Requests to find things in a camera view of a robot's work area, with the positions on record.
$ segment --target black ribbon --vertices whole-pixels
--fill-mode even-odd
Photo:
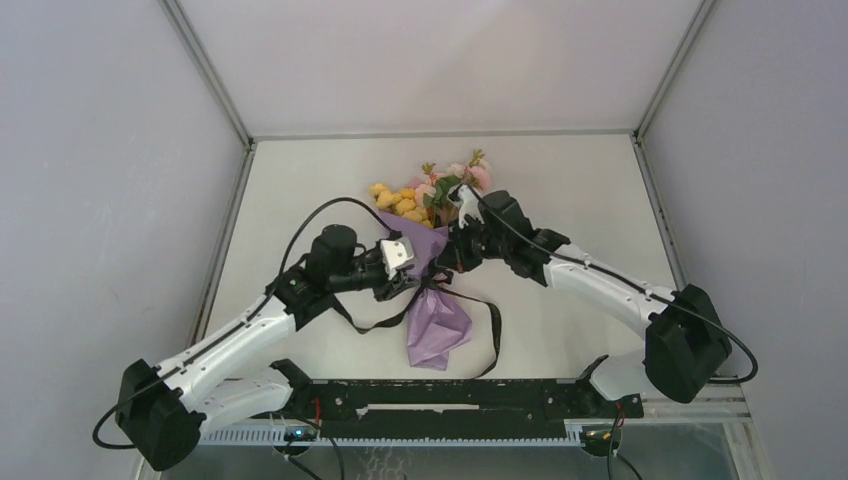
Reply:
[[[409,313],[409,310],[412,308],[412,305],[415,304],[415,301],[418,300],[418,297],[420,297],[424,290],[427,288],[432,290],[438,290],[442,293],[446,293],[448,295],[452,295],[458,298],[463,298],[465,300],[470,300],[472,302],[482,303],[489,307],[489,316],[492,322],[492,346],[495,349],[495,359],[492,361],[492,363],[489,364],[488,367],[483,370],[482,373],[473,377],[474,379],[480,378],[483,375],[491,372],[498,365],[498,358],[501,354],[501,333],[503,331],[501,311],[498,309],[497,305],[492,302],[480,300],[479,298],[469,297],[467,295],[456,293],[444,288],[442,285],[445,283],[450,283],[451,275],[448,275],[447,278],[443,280],[435,280],[435,276],[436,275],[433,274],[423,277],[421,279],[421,285],[418,287],[418,289],[415,290],[415,293],[412,295],[412,298],[409,300],[409,303],[406,304],[403,310],[385,320],[381,320],[375,323],[371,327],[363,328],[357,326],[356,323],[353,321],[353,317],[350,315],[350,312],[347,311],[344,305],[342,305],[339,299],[335,296],[333,296],[333,310],[335,310],[336,312],[338,312],[339,315],[344,317],[344,319],[347,320],[347,323],[349,323],[350,326],[353,327],[353,329],[356,330],[357,333],[359,333],[360,335],[365,335],[366,333],[376,328],[393,328],[403,323],[403,319],[406,317],[406,314]]]

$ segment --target flower bouquet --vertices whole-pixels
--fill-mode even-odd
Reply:
[[[480,192],[491,187],[491,166],[482,150],[474,150],[467,164],[454,163],[437,172],[435,163],[421,166],[424,178],[415,177],[396,192],[382,183],[369,189],[380,217],[407,237],[415,252],[412,278],[427,275],[431,260],[448,241],[447,225],[458,215],[448,199],[453,187],[467,184]],[[445,370],[448,352],[471,339],[471,318],[453,297],[427,288],[414,298],[408,313],[407,355],[413,367]]]
[[[448,200],[448,192],[467,184],[480,192],[492,185],[491,165],[483,150],[474,150],[471,161],[463,165],[454,163],[444,172],[435,171],[435,163],[425,163],[421,171],[425,178],[414,177],[397,192],[382,183],[371,186],[369,193],[381,211],[406,218],[427,228],[445,226],[456,219],[458,209]]]

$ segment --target white wall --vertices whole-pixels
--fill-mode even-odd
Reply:
[[[722,2],[647,137],[688,279],[760,358],[745,393],[788,480],[848,478],[846,24],[844,0]]]
[[[634,129],[698,0],[184,0],[251,133]]]
[[[0,18],[0,477],[129,478],[91,428],[184,346],[241,147],[156,2]]]

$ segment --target artificial flower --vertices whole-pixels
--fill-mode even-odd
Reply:
[[[392,205],[395,204],[395,196],[388,189],[380,192],[380,196],[377,197],[377,208],[380,210],[388,210]]]
[[[422,217],[421,214],[416,212],[415,210],[408,210],[406,212],[403,212],[403,214],[401,214],[401,217],[406,218],[408,220],[412,220],[415,223],[421,223],[422,221],[424,221],[424,217]]]
[[[489,172],[486,171],[483,167],[476,166],[470,167],[468,169],[468,173],[471,174],[472,177],[477,181],[477,186],[480,187],[484,192],[488,191],[492,186],[492,177],[489,175]]]
[[[403,215],[406,212],[411,212],[415,210],[415,201],[410,200],[408,198],[404,198],[397,205],[395,205],[395,212],[398,215]]]
[[[465,165],[454,163],[450,167],[447,168],[445,173],[448,175],[454,175],[459,178],[462,178],[465,175],[465,169],[468,168]]]
[[[412,180],[410,180],[409,183],[406,184],[406,188],[411,188],[415,190],[416,188],[418,188],[418,185],[421,185],[422,183],[424,183],[424,180],[421,180],[418,177],[413,177]]]
[[[415,189],[415,204],[419,207],[424,206],[424,195],[430,195],[431,197],[436,194],[436,187],[422,183]]]
[[[478,159],[477,160],[477,166],[482,167],[483,170],[489,172],[489,175],[492,174],[492,165],[489,162],[487,162],[486,160],[484,160],[482,158]]]
[[[401,198],[408,198],[410,200],[415,199],[415,189],[413,188],[401,188],[400,190],[398,190],[398,193],[400,194]]]
[[[368,189],[368,193],[370,193],[372,197],[377,198],[380,196],[380,193],[388,189],[389,187],[383,185],[382,183],[375,183],[374,185],[371,185],[371,188]]]

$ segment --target white floor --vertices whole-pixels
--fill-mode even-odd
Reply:
[[[336,196],[368,201],[370,184],[401,186],[422,163],[466,161],[474,148],[485,150],[496,188],[508,190],[534,226],[557,230],[644,280],[673,285],[625,135],[267,141],[257,149],[207,331],[261,294],[291,235],[315,207]],[[353,227],[366,245],[381,236],[367,213],[334,206],[306,229],[292,259],[330,223]],[[458,276],[454,289],[496,301],[503,314],[500,363],[487,378],[571,378],[599,355],[643,348],[635,334],[591,304],[518,278],[499,261]],[[382,304],[370,292],[340,298],[365,326],[399,311],[408,297]],[[469,378],[494,352],[488,310],[461,302],[474,322],[473,339],[451,353],[445,372],[408,366],[405,323],[363,336],[328,312],[237,373],[291,358],[312,378]]]

